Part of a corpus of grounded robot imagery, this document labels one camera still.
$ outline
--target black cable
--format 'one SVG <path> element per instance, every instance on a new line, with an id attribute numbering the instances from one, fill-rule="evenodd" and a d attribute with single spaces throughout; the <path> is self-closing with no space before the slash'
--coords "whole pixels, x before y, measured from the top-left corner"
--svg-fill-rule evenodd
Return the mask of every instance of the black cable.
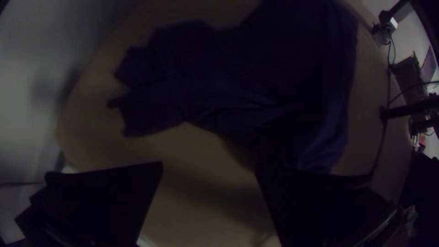
<path id="1" fill-rule="evenodd" d="M 431 81 L 431 82 L 422 82 L 422 83 L 417 83 L 415 85 L 411 85 L 408 88 L 402 90 L 402 92 L 400 92 L 396 97 L 394 97 L 391 101 L 390 104 L 392 104 L 393 102 L 395 102 L 395 100 L 397 100 L 397 98 L 399 98 L 401 95 L 403 95 L 405 92 L 407 92 L 408 90 L 417 87 L 417 86 L 424 86 L 424 85 L 430 85 L 430 84 L 436 84 L 439 83 L 439 81 Z"/>
<path id="2" fill-rule="evenodd" d="M 434 133 L 435 133 L 435 131 L 433 131 L 433 133 L 431 133 L 431 134 L 424 133 L 424 135 L 426 135 L 426 136 L 432 136 Z"/>
<path id="3" fill-rule="evenodd" d="M 395 64 L 395 60 L 396 60 L 396 48 L 395 48 L 395 44 L 393 42 L 393 38 L 391 37 L 391 40 L 389 42 L 387 42 L 385 45 L 389 45 L 389 50 L 387 51 L 387 105 L 386 108 L 389 109 L 390 107 L 390 93 L 391 93 L 391 65 Z M 394 51 L 394 56 L 393 56 L 393 62 L 392 64 L 390 64 L 390 50 L 392 48 L 393 45 L 393 51 Z M 383 145 L 384 145 L 384 139 L 385 139 L 385 134 L 387 132 L 387 119 L 383 120 L 383 132 L 381 133 L 381 141 L 380 141 L 380 146 L 378 148 L 378 152 L 376 154 L 375 160 L 374 160 L 374 165 L 372 166 L 372 170 L 370 171 L 370 176 L 373 176 L 375 174 L 376 169 L 378 168 L 378 162 L 380 161 L 380 156 L 381 156 L 381 151 L 383 149 Z"/>

